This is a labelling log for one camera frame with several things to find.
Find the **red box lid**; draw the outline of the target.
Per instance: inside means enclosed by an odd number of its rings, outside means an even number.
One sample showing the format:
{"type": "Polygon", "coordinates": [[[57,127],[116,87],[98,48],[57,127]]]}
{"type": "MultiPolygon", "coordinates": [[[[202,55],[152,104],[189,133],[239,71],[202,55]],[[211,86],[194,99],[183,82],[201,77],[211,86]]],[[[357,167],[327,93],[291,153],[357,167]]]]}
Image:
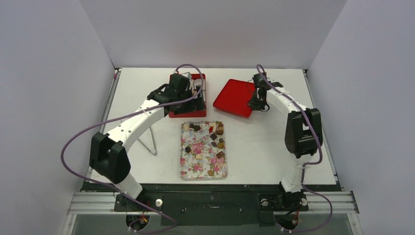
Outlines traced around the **red box lid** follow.
{"type": "Polygon", "coordinates": [[[235,116],[249,118],[252,109],[248,102],[254,91],[254,84],[251,82],[229,79],[214,100],[213,107],[235,116]]]}

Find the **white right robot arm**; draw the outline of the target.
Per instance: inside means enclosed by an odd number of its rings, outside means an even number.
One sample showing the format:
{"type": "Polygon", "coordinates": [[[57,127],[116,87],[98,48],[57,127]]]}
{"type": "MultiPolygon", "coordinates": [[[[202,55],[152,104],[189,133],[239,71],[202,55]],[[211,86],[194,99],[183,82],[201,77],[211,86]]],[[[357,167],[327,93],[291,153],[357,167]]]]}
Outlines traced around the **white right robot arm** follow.
{"type": "Polygon", "coordinates": [[[254,91],[247,105],[262,112],[274,106],[286,118],[284,142],[291,166],[280,182],[284,191],[276,195],[276,202],[280,208],[288,209],[295,204],[294,193],[303,191],[306,169],[323,160],[321,113],[295,101],[280,83],[270,82],[264,72],[255,74],[253,83],[254,91]]]}

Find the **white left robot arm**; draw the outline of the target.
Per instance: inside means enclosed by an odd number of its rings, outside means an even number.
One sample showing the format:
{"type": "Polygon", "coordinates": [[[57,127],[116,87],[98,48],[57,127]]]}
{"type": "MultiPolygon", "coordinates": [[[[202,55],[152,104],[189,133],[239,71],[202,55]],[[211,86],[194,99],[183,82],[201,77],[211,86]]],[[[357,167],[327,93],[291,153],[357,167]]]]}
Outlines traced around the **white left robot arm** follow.
{"type": "Polygon", "coordinates": [[[128,151],[157,121],[170,113],[186,114],[202,110],[205,82],[194,84],[190,73],[174,73],[167,84],[152,91],[137,109],[137,115],[106,133],[97,132],[91,141],[89,166],[128,195],[127,205],[135,211],[144,208],[143,187],[131,174],[128,151]]]}

